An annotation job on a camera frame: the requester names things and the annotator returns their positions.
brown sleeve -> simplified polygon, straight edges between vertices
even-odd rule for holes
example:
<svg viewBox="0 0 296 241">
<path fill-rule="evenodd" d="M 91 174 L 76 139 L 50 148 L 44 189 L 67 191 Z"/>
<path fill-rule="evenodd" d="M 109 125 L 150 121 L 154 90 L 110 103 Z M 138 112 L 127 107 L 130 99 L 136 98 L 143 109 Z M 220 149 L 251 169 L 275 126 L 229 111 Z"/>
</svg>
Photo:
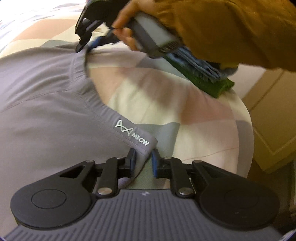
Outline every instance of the brown sleeve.
<svg viewBox="0 0 296 241">
<path fill-rule="evenodd" d="M 289 0 L 155 1 L 156 16 L 197 58 L 296 71 L 296 7 Z"/>
</svg>

wooden cabinet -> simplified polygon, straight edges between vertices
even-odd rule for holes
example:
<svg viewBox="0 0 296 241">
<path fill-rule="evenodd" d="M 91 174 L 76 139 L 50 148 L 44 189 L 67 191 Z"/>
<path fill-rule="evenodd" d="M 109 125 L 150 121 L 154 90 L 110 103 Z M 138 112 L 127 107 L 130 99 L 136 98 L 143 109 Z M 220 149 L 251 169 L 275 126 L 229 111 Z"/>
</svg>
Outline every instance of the wooden cabinet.
<svg viewBox="0 0 296 241">
<path fill-rule="evenodd" d="M 296 157 L 296 73 L 267 70 L 244 97 L 253 123 L 254 160 L 270 173 Z"/>
</svg>

gray ridged plastic base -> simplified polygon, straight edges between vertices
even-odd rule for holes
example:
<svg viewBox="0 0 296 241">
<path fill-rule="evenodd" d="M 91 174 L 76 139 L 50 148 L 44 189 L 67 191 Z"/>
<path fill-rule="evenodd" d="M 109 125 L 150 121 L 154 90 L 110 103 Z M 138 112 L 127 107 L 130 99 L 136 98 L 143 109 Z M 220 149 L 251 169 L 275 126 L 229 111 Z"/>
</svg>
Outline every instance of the gray ridged plastic base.
<svg viewBox="0 0 296 241">
<path fill-rule="evenodd" d="M 7 241 L 278 241 L 272 227 L 234 231 L 207 219 L 194 200 L 167 190 L 121 190 L 77 223 L 56 230 L 18 226 Z"/>
</svg>

human hand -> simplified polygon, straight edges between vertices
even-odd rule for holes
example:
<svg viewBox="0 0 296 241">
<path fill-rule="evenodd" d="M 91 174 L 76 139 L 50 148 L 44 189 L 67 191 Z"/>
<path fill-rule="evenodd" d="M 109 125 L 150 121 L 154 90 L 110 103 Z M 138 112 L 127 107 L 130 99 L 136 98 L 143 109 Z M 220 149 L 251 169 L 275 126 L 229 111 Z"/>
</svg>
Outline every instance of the human hand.
<svg viewBox="0 0 296 241">
<path fill-rule="evenodd" d="M 138 51 L 136 47 L 136 41 L 132 37 L 133 31 L 126 28 L 126 24 L 134 17 L 139 11 L 143 11 L 152 16 L 155 15 L 155 3 L 154 0 L 130 0 L 125 7 L 119 12 L 117 18 L 112 24 L 115 28 L 113 33 L 117 38 L 123 41 L 133 51 Z"/>
</svg>

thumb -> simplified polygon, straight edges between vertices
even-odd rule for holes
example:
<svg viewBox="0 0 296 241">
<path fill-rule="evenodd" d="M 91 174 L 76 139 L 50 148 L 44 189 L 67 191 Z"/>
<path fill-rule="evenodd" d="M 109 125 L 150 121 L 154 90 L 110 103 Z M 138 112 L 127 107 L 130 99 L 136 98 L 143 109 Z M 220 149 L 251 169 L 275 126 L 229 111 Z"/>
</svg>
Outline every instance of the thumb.
<svg viewBox="0 0 296 241">
<path fill-rule="evenodd" d="M 113 28 L 123 28 L 129 20 L 140 11 L 139 5 L 136 1 L 129 1 L 125 7 L 119 12 L 117 18 L 112 24 Z"/>
</svg>

